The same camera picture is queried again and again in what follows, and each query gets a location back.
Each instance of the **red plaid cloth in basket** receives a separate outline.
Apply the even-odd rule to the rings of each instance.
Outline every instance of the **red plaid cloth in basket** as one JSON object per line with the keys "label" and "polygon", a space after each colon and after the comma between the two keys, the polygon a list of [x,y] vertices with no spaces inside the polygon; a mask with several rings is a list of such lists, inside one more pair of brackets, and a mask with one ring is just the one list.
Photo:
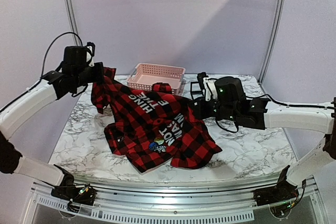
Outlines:
{"label": "red plaid cloth in basket", "polygon": [[[172,158],[171,165],[197,169],[222,151],[197,120],[187,98],[163,92],[131,89],[114,80],[116,69],[104,68],[104,83],[94,83],[92,104],[99,113],[110,105],[115,123],[104,133],[112,153],[125,155],[140,171]],[[153,90],[171,92],[157,83]]]}

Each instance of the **laundry basket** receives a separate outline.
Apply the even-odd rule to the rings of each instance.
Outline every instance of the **laundry basket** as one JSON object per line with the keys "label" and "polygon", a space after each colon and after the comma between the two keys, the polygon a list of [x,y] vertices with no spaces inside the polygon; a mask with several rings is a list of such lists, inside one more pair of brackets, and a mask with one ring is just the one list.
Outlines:
{"label": "laundry basket", "polygon": [[173,94],[182,93],[182,81],[185,68],[139,63],[132,75],[127,79],[130,88],[152,90],[152,85],[157,82],[168,83]]}

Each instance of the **white marble surface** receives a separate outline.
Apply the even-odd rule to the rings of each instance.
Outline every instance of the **white marble surface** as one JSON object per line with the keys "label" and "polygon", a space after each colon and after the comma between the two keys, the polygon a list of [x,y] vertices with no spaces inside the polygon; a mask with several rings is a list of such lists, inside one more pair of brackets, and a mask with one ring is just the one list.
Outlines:
{"label": "white marble surface", "polygon": [[[211,75],[219,78],[224,75]],[[242,80],[248,96],[263,94],[253,76],[235,76]],[[125,84],[126,76],[117,76]],[[185,76],[183,95],[190,97],[190,81],[196,75]],[[104,115],[90,101],[91,88],[80,97],[50,159],[77,176],[100,181],[128,180],[144,182],[204,182],[230,181],[281,171],[295,161],[291,146],[282,129],[253,130],[241,127],[238,133],[227,133],[213,119],[205,120],[209,133],[223,149],[215,154],[206,167],[197,170],[174,168],[170,161],[140,174],[124,156],[113,155],[103,129],[113,122],[110,108]],[[231,123],[224,123],[234,130]]]}

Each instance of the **white wall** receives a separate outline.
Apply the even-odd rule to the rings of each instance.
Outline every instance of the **white wall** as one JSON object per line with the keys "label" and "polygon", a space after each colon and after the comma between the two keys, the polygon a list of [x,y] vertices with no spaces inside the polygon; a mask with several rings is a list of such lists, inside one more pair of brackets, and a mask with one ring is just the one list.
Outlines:
{"label": "white wall", "polygon": [[[0,107],[32,85],[40,75],[51,41],[69,31],[64,0],[0,0]],[[62,60],[71,36],[54,44],[46,71]],[[24,155],[48,161],[75,99],[64,97],[31,118],[11,142]],[[0,173],[0,223],[18,224],[33,180]]]}
{"label": "white wall", "polygon": [[139,62],[258,75],[276,0],[73,0],[79,33],[118,73]]}
{"label": "white wall", "polygon": [[[336,0],[285,0],[264,82],[278,100],[332,101],[336,96]],[[298,157],[322,134],[288,129]],[[315,174],[330,223],[336,223],[336,162]]]}

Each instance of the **pink basket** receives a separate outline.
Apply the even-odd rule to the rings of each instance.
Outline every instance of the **pink basket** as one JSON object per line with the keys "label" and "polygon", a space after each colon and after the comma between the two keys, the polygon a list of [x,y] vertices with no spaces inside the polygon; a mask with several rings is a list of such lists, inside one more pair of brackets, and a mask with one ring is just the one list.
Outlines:
{"label": "pink basket", "polygon": [[185,68],[139,63],[127,78],[127,85],[130,88],[150,91],[157,82],[169,83],[173,94],[180,94],[184,73]]}

